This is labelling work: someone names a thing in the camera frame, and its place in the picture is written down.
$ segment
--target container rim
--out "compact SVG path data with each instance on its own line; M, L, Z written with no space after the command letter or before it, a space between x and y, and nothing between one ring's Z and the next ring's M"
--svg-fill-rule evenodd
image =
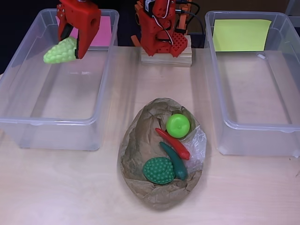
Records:
M257 14L257 15L261 15L261 14L268 14L268 15L282 15L285 17L286 21L289 23L289 25L292 27L292 32L294 32L294 34L296 35L296 37L298 37L299 41L300 41L300 37L297 34L297 31L295 30L294 26L292 25L291 20L289 19L289 17L284 14L284 13L277 13L277 12L251 12L251 11L209 11L206 13L205 15L205 25L206 25L206 34L209 38L206 38L206 40L208 42L210 42L210 40L212 40L212 32L211 32L211 25L209 22L209 16L211 14L215 14L215 13L221 13L221 14L244 14L244 13L251 13L251 14ZM292 133L295 131L300 131L300 125L293 125L293 124L249 124L249 123L237 123L235 121L232 121L228 115L228 109L227 106L225 104L225 99L224 99L224 90L221 84L221 79L220 79L220 73L219 73L219 69L218 69L218 61L217 61L217 55L216 55L216 51L215 51L215 47L213 42L209 43L210 44L210 53L212 56L212 64L213 64L213 70L214 70L214 77L215 77L215 82L217 85L217 94L221 104L221 112L222 112L222 117L223 117L223 121L224 123L232 128L232 129L236 129L236 130L261 130L261 131L267 131L267 130L274 130L274 131L282 131L285 133Z
M107 82L107 77L108 77L108 68L109 68L109 63L110 63L110 56L113 54L113 46L114 46L114 39L116 38L116 34L117 34L117 30L118 30L118 21L119 21L119 13L114 10L114 9L100 9L102 12L114 12L115 13L115 17L114 17L114 25L113 25L113 29L112 29L112 37L111 37L111 41L110 41L110 45L108 46L108 50L107 50L107 57L105 59L105 65L104 65L104 70L102 73L102 78L101 78L101 83L100 83L100 87L99 87L99 92L97 95L97 99L99 99L99 101L96 102L95 104L95 109L94 112L92 114L91 117L87 118L87 119L74 119L74 120L68 120L67 118L63 118L63 119L58 119L58 118L37 118L37 117L0 117L0 123L9 123L9 124L31 124L34 126L40 126L40 125L75 125L75 126L86 126L86 125L91 125L93 124L98 116L99 116L99 110L100 107L102 105L103 99L102 96L104 94L104 89L106 86L106 82ZM14 53L9 65L7 66L7 68L5 69L2 78L0 79L0 84L3 82L3 79L6 77L6 72L8 70L8 68L11 67L12 63L14 62L15 58L17 57L17 52L19 52L21 46L23 45L25 39L28 37L28 35L30 34L31 30L33 29L33 25L36 23L36 21L38 20L39 16L41 16L42 13L44 13L45 11L56 11L55 8L46 8L43 9L41 11L39 11L39 13L37 14L37 16L35 17L34 21L32 22L30 28L28 29L26 35L24 36L22 42L19 44L16 52Z

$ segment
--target green apple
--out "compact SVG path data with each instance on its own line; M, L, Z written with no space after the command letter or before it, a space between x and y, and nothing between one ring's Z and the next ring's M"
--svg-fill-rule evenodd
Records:
M166 127L170 136L182 138L188 134L190 123L186 116L182 114L174 114L168 119Z

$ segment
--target green plastic grapes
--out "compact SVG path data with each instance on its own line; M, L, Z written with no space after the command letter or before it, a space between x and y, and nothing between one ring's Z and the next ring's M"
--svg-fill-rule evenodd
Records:
M167 184L175 178L172 162L165 157L149 159L142 172L145 177L155 184Z
M75 60L76 42L77 40L73 37L60 41L44 55L44 62L61 63Z

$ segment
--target transparent storage container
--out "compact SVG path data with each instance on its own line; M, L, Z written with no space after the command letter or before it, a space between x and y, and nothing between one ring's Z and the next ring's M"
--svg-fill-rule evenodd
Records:
M215 52L217 19L270 20L263 52ZM208 12L205 71L222 154L300 156L300 38L271 12Z
M0 128L20 147L100 147L119 19L115 10L101 11L110 17L110 45L92 47L82 60L43 62L43 55L58 44L56 9L42 10L28 30L0 80Z

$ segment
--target yellow paper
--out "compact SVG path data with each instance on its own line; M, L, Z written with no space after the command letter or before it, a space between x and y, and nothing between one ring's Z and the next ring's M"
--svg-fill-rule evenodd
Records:
M215 20L216 52L263 51L271 21Z

